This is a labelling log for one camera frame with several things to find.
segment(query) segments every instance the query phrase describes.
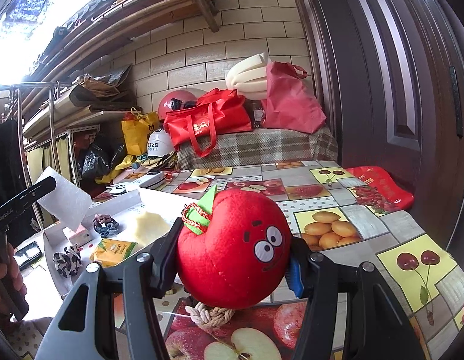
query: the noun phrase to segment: cartoon eyes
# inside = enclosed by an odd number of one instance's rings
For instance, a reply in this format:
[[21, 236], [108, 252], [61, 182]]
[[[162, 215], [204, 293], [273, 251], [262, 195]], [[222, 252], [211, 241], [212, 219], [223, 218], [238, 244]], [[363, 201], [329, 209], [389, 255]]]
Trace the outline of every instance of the cartoon eyes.
[[282, 244], [282, 233], [275, 226], [270, 226], [266, 231], [267, 241], [259, 241], [255, 244], [255, 256], [263, 263], [268, 263], [274, 258], [274, 247]]
[[268, 263], [274, 258], [274, 248], [267, 241], [259, 241], [255, 244], [255, 256], [263, 263]]
[[272, 246], [280, 246], [282, 244], [282, 233], [275, 226], [271, 226], [267, 229], [266, 236], [267, 241], [269, 241]]

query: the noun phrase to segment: white hard hat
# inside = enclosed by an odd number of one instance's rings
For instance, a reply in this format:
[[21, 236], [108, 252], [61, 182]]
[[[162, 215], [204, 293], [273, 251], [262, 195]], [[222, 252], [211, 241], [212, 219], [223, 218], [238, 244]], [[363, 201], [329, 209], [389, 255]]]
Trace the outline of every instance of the white hard hat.
[[164, 157], [175, 151], [169, 134], [165, 130], [154, 131], [147, 143], [147, 155], [149, 157]]

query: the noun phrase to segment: tissue box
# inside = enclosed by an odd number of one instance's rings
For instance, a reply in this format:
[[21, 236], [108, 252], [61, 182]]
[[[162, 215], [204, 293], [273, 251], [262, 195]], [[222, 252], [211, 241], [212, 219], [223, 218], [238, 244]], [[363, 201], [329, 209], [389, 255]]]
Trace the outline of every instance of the tissue box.
[[72, 245], [82, 246], [92, 240], [89, 231], [82, 225], [79, 225], [79, 228], [75, 231], [66, 227], [62, 232]]

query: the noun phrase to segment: metal rack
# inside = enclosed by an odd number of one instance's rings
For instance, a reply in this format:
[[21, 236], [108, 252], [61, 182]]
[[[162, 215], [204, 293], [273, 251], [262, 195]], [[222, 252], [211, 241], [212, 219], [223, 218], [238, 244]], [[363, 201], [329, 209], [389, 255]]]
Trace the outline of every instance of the metal rack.
[[[12, 85], [0, 85], [0, 92], [9, 90], [9, 100], [12, 103], [11, 112], [8, 116], [12, 115], [13, 110], [13, 100], [15, 97], [15, 92], [17, 91], [17, 135], [19, 138], [19, 152], [20, 152], [20, 164], [22, 165], [22, 171], [24, 173], [24, 179], [26, 187], [29, 188], [32, 185], [31, 176], [29, 170], [27, 169], [27, 164], [25, 160], [25, 150], [24, 150], [24, 136], [22, 133], [22, 102], [23, 102], [23, 91], [26, 89], [34, 88], [49, 88], [49, 124], [50, 124], [50, 136], [51, 136], [51, 151], [52, 151], [52, 166], [60, 173], [60, 165], [58, 159], [57, 145], [55, 143], [55, 126], [54, 126], [54, 100], [59, 96], [61, 87], [65, 88], [71, 84], [61, 84], [57, 82], [22, 82], [20, 84]], [[41, 215], [39, 211], [39, 206], [37, 203], [32, 205], [34, 210], [34, 215], [39, 225], [39, 228], [43, 230], [43, 223], [41, 220]]]

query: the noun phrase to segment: rope knot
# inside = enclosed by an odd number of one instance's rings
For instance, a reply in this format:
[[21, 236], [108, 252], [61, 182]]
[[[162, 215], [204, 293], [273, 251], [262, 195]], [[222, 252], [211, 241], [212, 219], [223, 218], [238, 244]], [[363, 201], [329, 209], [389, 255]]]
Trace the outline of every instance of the rope knot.
[[235, 310], [223, 307], [209, 309], [202, 302], [199, 302], [195, 307], [186, 306], [186, 311], [190, 314], [192, 321], [204, 330], [225, 325], [235, 313]]

